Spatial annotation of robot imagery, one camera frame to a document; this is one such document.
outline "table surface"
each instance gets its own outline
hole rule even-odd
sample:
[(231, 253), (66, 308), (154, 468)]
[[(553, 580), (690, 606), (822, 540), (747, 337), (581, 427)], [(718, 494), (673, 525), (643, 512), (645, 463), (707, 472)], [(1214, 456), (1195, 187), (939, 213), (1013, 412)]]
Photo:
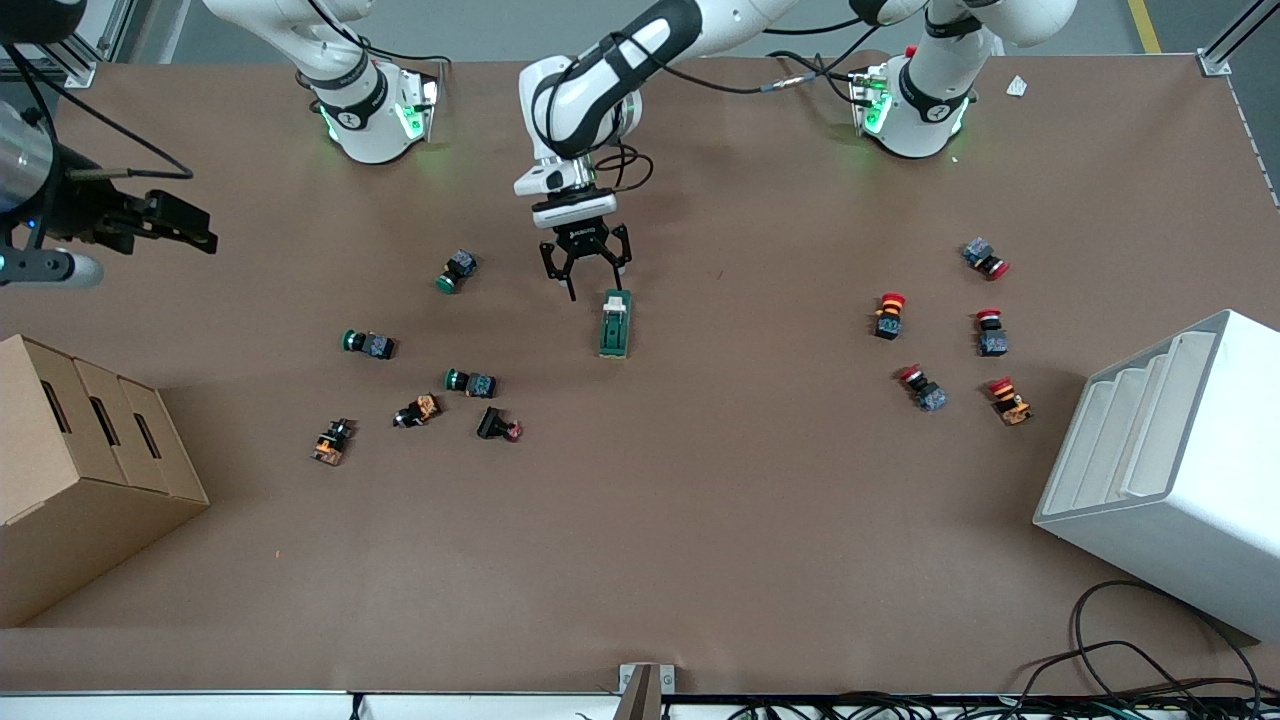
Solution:
[[(1084, 378), (1222, 307), (1280, 325), (1280, 219), (1225, 81), (1190, 56), (1000, 58), (920, 161), (854, 137), (823, 87), (655, 78), (631, 141), (657, 172), (613, 218), (632, 355), (599, 359), (604, 263), (568, 302), (511, 192), (517, 69), (460, 64), (448, 142), (385, 167), (325, 140), (289, 68), (100, 70), (92, 102), (197, 169), (164, 187), (221, 249), (96, 252), (100, 288), (6, 290), (0, 332), (165, 388), (212, 507), (0, 633), (0, 688), (586, 691), (635, 660), (695, 692), (1020, 688), (1068, 650), (1080, 592), (1121, 577), (1030, 524)], [(70, 108), (59, 131), (104, 165), (152, 163)], [(959, 259), (975, 236), (1012, 264), (998, 283)], [(483, 265), (447, 297), (433, 278), (460, 246)], [(868, 333), (886, 291), (909, 299), (893, 343)], [(992, 305), (1000, 360), (973, 346)], [(340, 352), (347, 328), (398, 357)], [(914, 363), (943, 411), (895, 380)], [(390, 428), (451, 366), (499, 378), (520, 443), (477, 439), (485, 402), (456, 395)], [(980, 387), (1001, 375), (1036, 420), (998, 421)], [(330, 469), (310, 448), (338, 416), (360, 429)], [(1242, 673), (1129, 591), (1085, 624), (1179, 675)], [(1252, 657), (1275, 683), (1280, 648)], [(1116, 687), (1157, 680), (1100, 662)], [(1066, 666), (1038, 688), (1088, 685)]]

